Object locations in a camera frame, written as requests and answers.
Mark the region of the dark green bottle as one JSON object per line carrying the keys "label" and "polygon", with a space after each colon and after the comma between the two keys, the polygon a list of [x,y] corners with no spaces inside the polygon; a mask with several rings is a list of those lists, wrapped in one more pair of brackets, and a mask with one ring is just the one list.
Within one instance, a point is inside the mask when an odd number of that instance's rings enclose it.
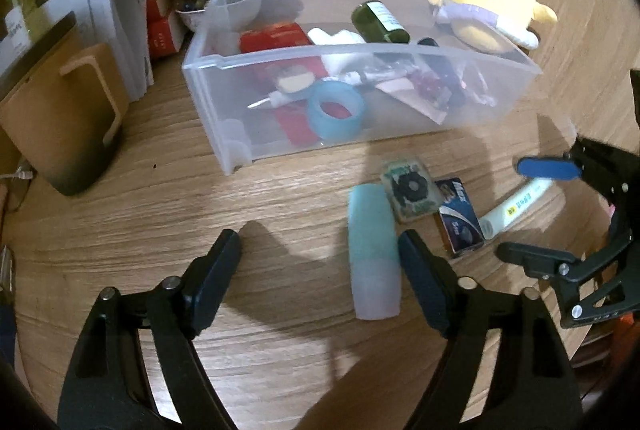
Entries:
{"label": "dark green bottle", "polygon": [[410,34],[379,0],[362,2],[352,11],[352,24],[368,43],[409,43]]}

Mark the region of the white green tube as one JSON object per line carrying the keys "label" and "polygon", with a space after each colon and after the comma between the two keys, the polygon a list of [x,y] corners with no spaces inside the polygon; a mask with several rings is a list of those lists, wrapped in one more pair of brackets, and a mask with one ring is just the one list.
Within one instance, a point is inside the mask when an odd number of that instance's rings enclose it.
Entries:
{"label": "white green tube", "polygon": [[550,179],[527,181],[517,192],[480,217],[484,239],[491,240],[504,232],[551,187]]}

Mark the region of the mint green tube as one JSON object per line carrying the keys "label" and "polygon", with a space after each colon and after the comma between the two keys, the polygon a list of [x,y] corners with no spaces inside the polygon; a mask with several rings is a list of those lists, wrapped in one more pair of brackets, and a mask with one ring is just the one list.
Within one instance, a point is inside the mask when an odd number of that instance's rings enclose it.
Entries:
{"label": "mint green tube", "polygon": [[360,184],[349,193],[348,260],[358,320],[399,315],[401,272],[395,219],[381,184]]}

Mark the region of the clear plastic storage bin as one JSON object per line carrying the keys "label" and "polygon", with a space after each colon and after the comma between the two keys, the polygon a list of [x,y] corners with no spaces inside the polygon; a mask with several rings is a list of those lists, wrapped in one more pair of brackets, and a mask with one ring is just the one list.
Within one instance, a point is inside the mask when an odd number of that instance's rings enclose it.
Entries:
{"label": "clear plastic storage bin", "polygon": [[[224,173],[252,162],[317,148],[397,138],[484,124],[506,116],[539,74],[517,46],[485,54],[435,22],[430,0],[379,0],[410,34],[409,43],[368,43],[352,24],[352,11],[369,0],[209,0],[182,64],[183,75],[209,143]],[[242,54],[243,32],[280,23],[303,28],[312,46]],[[421,60],[446,56],[461,79],[465,103],[448,105],[450,92]],[[273,112],[256,105],[271,88],[257,64],[321,58],[328,76],[353,86],[366,102],[360,135],[347,142],[296,147]],[[306,112],[309,91],[305,92]]]}

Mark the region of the green cap spray bottle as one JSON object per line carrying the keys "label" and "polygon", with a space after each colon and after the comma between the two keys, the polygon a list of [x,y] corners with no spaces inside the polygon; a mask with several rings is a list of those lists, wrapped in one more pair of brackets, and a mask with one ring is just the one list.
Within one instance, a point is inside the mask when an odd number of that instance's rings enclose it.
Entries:
{"label": "green cap spray bottle", "polygon": [[6,31],[13,44],[15,52],[23,55],[35,42],[35,29],[30,24],[29,15],[35,8],[34,0],[7,0],[9,11],[4,22]]}

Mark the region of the brown ceramic mug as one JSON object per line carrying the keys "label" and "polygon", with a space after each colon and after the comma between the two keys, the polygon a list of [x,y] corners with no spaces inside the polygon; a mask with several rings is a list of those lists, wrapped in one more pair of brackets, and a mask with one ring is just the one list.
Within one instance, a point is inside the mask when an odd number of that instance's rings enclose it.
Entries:
{"label": "brown ceramic mug", "polygon": [[128,106],[111,47],[84,46],[72,12],[1,74],[1,129],[65,196],[82,193],[111,163]]}

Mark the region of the white paper box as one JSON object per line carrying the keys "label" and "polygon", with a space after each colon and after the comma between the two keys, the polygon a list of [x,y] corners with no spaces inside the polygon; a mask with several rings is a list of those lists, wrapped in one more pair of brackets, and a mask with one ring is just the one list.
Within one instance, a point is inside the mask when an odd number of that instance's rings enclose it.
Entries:
{"label": "white paper box", "polygon": [[153,83],[145,9],[139,0],[47,0],[40,6],[50,23],[74,14],[84,46],[111,47],[130,101]]}

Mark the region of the red booklet in bin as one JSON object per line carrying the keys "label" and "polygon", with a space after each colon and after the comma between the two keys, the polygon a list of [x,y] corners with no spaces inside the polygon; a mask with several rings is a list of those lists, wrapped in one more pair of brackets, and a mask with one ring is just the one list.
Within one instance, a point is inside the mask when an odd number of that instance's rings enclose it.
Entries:
{"label": "red booklet in bin", "polygon": [[[296,23],[280,23],[243,32],[240,37],[242,54],[275,49],[312,46],[312,41]],[[280,128],[293,146],[306,147],[318,141],[308,127],[305,92],[317,80],[329,74],[318,56],[287,58],[257,64],[256,78],[271,88],[262,106],[274,113]]]}

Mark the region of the blue tape roll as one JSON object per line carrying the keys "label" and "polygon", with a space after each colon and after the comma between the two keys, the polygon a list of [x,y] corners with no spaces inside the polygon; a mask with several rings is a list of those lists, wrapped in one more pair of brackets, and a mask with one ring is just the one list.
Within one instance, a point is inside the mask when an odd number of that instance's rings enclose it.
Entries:
{"label": "blue tape roll", "polygon": [[362,95],[350,84],[320,80],[307,98],[308,127],[324,142],[347,142],[360,135],[366,109]]}

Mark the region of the blue battery box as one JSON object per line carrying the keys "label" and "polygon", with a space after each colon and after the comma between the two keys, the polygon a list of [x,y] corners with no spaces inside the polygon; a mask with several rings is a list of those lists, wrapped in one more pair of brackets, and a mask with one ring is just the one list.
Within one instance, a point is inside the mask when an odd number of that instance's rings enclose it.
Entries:
{"label": "blue battery box", "polygon": [[485,236],[462,181],[449,178],[437,180],[435,184],[444,200],[438,215],[451,254],[460,257],[483,246]]}

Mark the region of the green black small packet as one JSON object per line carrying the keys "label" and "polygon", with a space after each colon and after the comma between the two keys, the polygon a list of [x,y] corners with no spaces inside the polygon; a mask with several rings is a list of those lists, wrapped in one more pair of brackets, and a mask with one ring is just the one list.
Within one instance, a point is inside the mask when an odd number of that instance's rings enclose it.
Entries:
{"label": "green black small packet", "polygon": [[444,196],[419,159],[392,161],[383,169],[381,182],[399,223],[410,223],[438,213]]}

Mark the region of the black cylinder bottle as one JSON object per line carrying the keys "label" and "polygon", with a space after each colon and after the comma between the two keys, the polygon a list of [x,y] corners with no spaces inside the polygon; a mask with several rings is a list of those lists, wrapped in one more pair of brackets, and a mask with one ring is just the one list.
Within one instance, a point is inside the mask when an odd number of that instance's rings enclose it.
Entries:
{"label": "black cylinder bottle", "polygon": [[426,54],[421,55],[421,60],[427,64],[428,68],[439,78],[440,83],[450,92],[448,105],[452,108],[461,107],[465,103],[462,82],[448,58]]}

